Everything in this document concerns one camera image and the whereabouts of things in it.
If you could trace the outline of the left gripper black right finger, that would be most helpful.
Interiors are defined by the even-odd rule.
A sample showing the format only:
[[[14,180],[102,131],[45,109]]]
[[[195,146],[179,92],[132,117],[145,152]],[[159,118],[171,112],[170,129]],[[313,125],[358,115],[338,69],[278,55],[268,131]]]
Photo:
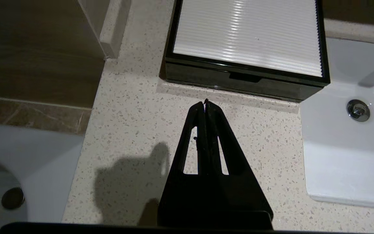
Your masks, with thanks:
[[[273,211],[225,114],[205,100],[205,117],[215,211],[223,227],[272,230]]]

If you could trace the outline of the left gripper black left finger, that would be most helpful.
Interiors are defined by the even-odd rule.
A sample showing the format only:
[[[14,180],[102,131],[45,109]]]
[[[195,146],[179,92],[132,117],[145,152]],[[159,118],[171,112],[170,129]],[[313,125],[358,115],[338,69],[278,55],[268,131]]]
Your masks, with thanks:
[[[198,173],[185,174],[191,133],[196,127],[196,158]],[[199,196],[199,179],[207,175],[207,143],[205,108],[203,102],[192,105],[187,113],[164,191],[158,207],[158,225],[181,226],[186,218],[197,214],[195,203]]]

